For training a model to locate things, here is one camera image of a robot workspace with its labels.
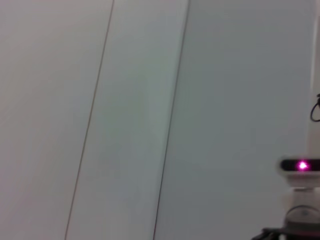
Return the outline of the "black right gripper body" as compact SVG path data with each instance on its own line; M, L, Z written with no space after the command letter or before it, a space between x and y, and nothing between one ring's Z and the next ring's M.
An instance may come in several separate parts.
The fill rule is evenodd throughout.
M320 232L312 230L293 230L287 228L263 228L252 240L319 240Z

